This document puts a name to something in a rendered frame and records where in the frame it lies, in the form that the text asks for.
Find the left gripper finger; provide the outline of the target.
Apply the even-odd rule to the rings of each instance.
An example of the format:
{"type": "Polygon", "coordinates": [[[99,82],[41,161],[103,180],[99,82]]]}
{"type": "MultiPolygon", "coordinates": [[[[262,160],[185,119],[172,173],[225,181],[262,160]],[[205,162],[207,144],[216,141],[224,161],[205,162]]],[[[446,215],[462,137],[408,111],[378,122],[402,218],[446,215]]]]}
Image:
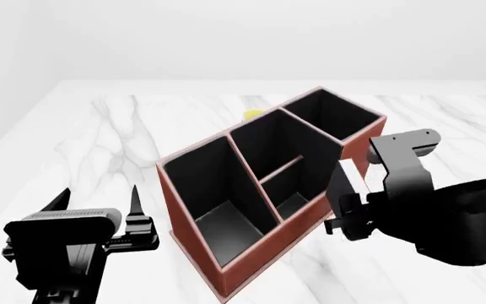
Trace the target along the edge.
{"type": "Polygon", "coordinates": [[[46,205],[41,212],[61,211],[68,208],[71,190],[67,187],[60,194],[57,195],[49,204],[46,205]]]}
{"type": "Polygon", "coordinates": [[[125,232],[128,235],[147,235],[152,230],[152,219],[144,212],[137,186],[132,188],[130,212],[126,217],[125,232]]]}

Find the brown leather desk caddy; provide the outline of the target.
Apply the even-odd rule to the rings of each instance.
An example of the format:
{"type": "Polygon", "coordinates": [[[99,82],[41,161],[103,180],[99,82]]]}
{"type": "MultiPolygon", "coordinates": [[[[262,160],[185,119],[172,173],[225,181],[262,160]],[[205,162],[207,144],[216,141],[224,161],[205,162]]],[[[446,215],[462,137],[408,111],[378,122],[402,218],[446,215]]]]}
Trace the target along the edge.
{"type": "Polygon", "coordinates": [[[314,88],[158,161],[170,234],[221,303],[332,214],[334,166],[364,176],[385,123],[314,88]]]}

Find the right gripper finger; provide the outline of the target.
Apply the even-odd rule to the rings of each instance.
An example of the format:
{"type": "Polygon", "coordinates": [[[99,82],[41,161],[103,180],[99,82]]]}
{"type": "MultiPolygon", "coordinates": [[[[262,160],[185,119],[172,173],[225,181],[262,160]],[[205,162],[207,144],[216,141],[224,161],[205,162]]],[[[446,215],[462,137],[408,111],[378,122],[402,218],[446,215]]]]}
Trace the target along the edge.
{"type": "Polygon", "coordinates": [[[330,182],[326,190],[326,197],[331,205],[331,210],[336,217],[343,217],[340,198],[347,194],[354,194],[354,188],[350,182],[351,177],[357,177],[358,170],[355,164],[336,164],[330,182]]]}

